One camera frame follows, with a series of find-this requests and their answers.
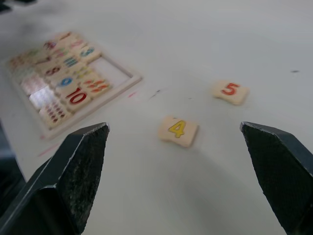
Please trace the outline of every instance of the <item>empty puzzle slot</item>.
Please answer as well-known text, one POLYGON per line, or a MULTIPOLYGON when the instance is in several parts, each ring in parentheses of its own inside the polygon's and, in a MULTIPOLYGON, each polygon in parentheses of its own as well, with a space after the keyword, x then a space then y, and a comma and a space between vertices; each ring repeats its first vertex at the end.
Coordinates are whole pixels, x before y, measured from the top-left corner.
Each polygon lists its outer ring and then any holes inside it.
POLYGON ((104 79, 107 79, 113 87, 121 85, 133 76, 125 69, 121 69, 118 64, 109 62, 103 57, 91 62, 89 66, 94 68, 104 79))

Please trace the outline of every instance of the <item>red number 8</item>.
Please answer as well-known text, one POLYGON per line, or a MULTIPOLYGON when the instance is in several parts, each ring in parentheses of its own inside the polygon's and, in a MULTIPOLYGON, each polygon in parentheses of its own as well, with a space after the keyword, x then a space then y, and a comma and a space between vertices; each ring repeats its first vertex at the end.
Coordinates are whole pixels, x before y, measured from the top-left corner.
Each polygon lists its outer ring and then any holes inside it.
POLYGON ((60 67, 54 67, 53 69, 51 70, 48 70, 47 72, 45 72, 45 74, 47 76, 52 76, 53 74, 55 74, 56 72, 60 71, 60 67))

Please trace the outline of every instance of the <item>yellow number 4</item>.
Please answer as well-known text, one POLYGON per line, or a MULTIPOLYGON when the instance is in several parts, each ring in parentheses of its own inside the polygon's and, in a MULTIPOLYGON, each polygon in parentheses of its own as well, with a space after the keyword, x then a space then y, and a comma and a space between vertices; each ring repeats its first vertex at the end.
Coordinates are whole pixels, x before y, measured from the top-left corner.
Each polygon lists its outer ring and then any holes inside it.
POLYGON ((179 138, 180 136, 185 134, 184 133, 185 126, 186 126, 186 122, 181 120, 181 121, 177 122, 175 125, 168 128, 168 131, 175 133, 175 137, 179 138))

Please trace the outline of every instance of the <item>wooden number tile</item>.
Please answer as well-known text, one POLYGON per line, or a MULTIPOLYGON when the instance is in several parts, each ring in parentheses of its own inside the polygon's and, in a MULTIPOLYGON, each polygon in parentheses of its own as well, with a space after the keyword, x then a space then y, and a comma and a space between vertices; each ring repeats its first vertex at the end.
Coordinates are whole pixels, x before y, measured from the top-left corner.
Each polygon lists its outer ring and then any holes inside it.
POLYGON ((54 36, 53 39, 57 41, 61 41, 61 42, 67 42, 75 38, 80 38, 80 36, 75 32, 68 31, 68 32, 58 33, 57 35, 54 36))
POLYGON ((36 110, 41 110, 45 105, 57 101, 57 97, 54 95, 53 90, 46 86, 29 97, 30 102, 36 110))
POLYGON ((24 79, 26 79, 30 76, 33 76, 35 74, 37 74, 37 72, 34 69, 34 67, 24 66, 24 67, 20 67, 20 68, 14 70, 14 72, 12 73, 12 77, 17 83, 20 84, 24 79))
POLYGON ((45 72, 48 69, 54 67, 57 64, 56 60, 52 59, 52 56, 48 56, 45 59, 38 61, 34 64, 34 67, 38 70, 38 71, 42 71, 45 72))
POLYGON ((108 81, 102 78, 89 78, 81 81, 80 86, 84 91, 92 98, 96 98, 110 89, 110 84, 108 81))
POLYGON ((229 81, 219 81, 212 89, 213 96, 224 99, 234 105, 240 105, 249 94, 249 88, 229 81))
POLYGON ((51 57, 45 50, 41 49, 33 56, 28 56, 27 61, 36 66, 51 61, 51 57))
POLYGON ((46 78, 46 80, 50 80, 52 77, 61 75, 64 73, 66 68, 59 64, 51 64, 50 67, 42 68, 39 70, 40 74, 46 78))
POLYGON ((64 57, 69 57, 70 55, 73 56, 68 47, 60 47, 54 50, 50 55, 53 60, 58 61, 62 60, 64 57))
POLYGON ((46 41, 43 45, 43 49, 51 55, 53 52, 56 50, 62 48, 62 47, 67 47, 68 43, 66 41, 58 41, 58 40, 49 40, 46 41))
POLYGON ((19 56, 11 58, 8 61, 7 65, 11 71, 14 71, 19 67, 23 67, 23 66, 27 65, 27 61, 25 60, 25 58, 22 55, 19 55, 19 56))
POLYGON ((198 124, 173 116, 167 116, 158 130, 158 137, 163 141, 172 141, 183 147, 190 147, 198 130, 198 124))
POLYGON ((39 115, 50 129, 60 125, 72 116, 66 107, 57 101, 45 105, 39 111, 39 115))
POLYGON ((61 64, 66 68, 70 69, 71 67, 77 65, 78 58, 72 54, 69 54, 68 56, 64 56, 61 60, 61 64))
POLYGON ((76 50, 75 53, 82 62, 85 62, 87 64, 100 58, 102 55, 102 52, 100 50, 91 45, 87 45, 79 50, 76 50))
POLYGON ((33 94, 45 86, 47 84, 44 82, 44 79, 36 73, 21 82, 21 87, 26 95, 33 94))
POLYGON ((69 74, 63 73, 60 76, 54 77, 49 81, 49 85, 52 89, 63 88, 68 85, 75 84, 78 85, 76 80, 69 74))
POLYGON ((81 48, 83 48, 86 45, 87 45, 87 41, 85 41, 84 39, 74 38, 74 39, 71 39, 68 47, 72 51, 75 51, 75 50, 80 50, 81 48))
POLYGON ((93 68, 87 66, 87 65, 80 65, 76 66, 71 70, 70 73, 78 82, 90 78, 90 76, 93 74, 96 76, 96 73, 93 68))
POLYGON ((48 54, 42 48, 33 48, 23 53, 23 57, 30 64, 35 64, 37 61, 46 58, 48 54))
POLYGON ((65 76, 60 80, 55 79, 51 83, 51 87, 54 87, 57 96, 61 97, 62 100, 66 100, 67 95, 74 92, 77 89, 78 84, 72 77, 65 76))
POLYGON ((76 87, 71 93, 67 93, 63 99, 71 112, 76 112, 91 101, 90 95, 80 87, 76 87))

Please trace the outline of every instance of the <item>white table surface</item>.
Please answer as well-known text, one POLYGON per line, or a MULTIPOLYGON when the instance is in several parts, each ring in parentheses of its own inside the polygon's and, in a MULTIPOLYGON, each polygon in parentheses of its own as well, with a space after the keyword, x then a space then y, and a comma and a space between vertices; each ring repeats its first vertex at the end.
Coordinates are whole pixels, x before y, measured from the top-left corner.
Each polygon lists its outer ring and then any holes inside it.
POLYGON ((26 179, 66 134, 106 121, 111 132, 84 235, 285 234, 239 125, 283 129, 313 151, 312 8, 309 0, 39 0, 1 15, 0 59, 77 29, 144 76, 46 141, 2 73, 0 118, 26 179), (208 90, 219 79, 250 87, 246 103, 214 99, 208 90), (170 114, 199 123, 192 148, 158 140, 170 114))

